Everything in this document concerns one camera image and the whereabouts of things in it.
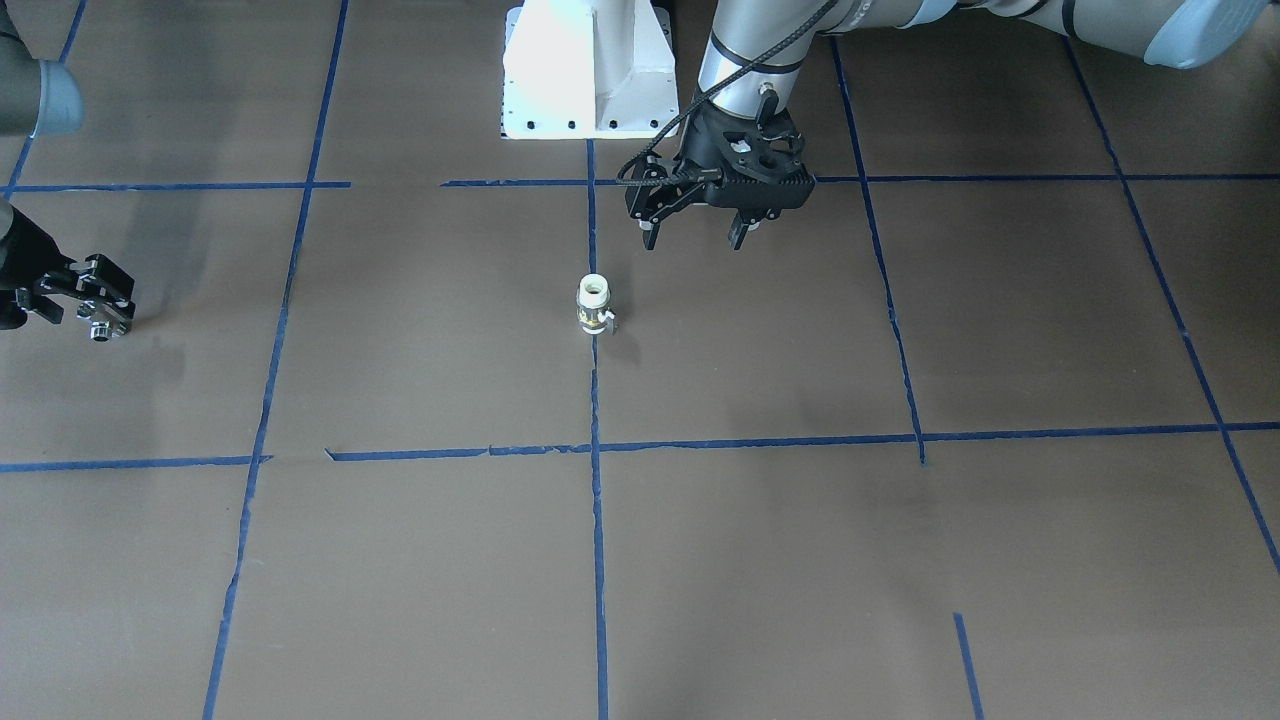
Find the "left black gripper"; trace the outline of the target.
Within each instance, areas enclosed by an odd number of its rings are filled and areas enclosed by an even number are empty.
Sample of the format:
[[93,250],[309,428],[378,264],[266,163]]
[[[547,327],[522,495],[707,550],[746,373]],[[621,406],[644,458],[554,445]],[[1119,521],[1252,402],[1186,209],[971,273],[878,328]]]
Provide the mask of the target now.
[[630,172],[627,214],[640,222],[643,246],[657,247],[660,225],[695,204],[736,214],[727,232],[731,251],[763,220],[801,208],[813,191],[803,161],[805,138],[787,110],[765,100],[753,118],[707,104],[689,122],[671,161],[646,152]]

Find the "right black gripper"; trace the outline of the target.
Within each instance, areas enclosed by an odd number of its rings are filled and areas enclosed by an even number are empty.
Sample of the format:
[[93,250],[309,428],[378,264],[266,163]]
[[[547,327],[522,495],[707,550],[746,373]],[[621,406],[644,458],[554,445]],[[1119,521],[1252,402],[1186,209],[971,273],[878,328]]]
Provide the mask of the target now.
[[[58,325],[64,307],[50,299],[79,301],[78,313],[134,313],[134,278],[102,254],[73,263],[54,238],[6,200],[1,201],[1,329],[23,327],[31,316]],[[51,287],[42,281],[51,278]]]

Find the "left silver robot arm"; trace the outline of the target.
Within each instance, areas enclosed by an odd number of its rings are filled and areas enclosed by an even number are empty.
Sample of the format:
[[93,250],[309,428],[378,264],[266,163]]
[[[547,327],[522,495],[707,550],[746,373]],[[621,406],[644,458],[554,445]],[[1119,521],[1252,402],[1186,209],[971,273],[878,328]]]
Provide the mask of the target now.
[[653,250],[712,208],[739,249],[823,176],[1098,176],[1083,59],[1189,79],[1276,19],[1275,1],[721,1],[678,147],[620,168],[626,213]]

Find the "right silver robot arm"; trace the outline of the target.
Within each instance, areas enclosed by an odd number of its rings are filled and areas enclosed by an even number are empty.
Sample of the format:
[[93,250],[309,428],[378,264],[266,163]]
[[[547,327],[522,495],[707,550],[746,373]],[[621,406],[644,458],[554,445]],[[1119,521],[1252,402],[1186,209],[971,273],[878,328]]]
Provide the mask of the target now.
[[[1,8],[1,132],[69,135],[84,119],[76,77],[61,61],[37,58],[22,38],[8,6]],[[102,254],[82,261],[64,255],[54,237],[17,209],[1,201],[1,328],[17,331],[32,316],[58,325],[61,295],[78,302],[76,315],[86,322],[90,338],[108,342],[128,334],[134,323],[134,279]]]

